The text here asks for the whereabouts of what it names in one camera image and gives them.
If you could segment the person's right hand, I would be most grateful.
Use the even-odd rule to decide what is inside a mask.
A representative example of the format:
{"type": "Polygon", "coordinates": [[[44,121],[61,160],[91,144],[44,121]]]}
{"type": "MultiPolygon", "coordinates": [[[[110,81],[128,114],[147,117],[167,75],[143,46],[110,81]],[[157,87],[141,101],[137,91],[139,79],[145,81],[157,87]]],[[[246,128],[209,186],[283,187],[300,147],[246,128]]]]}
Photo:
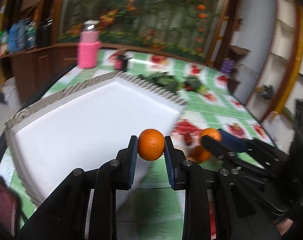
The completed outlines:
{"type": "Polygon", "coordinates": [[[276,228],[280,232],[281,236],[283,236],[285,233],[287,233],[290,230],[290,228],[293,226],[293,224],[294,224],[294,222],[291,219],[286,218],[286,219],[280,221],[279,223],[277,223],[276,228]]]}

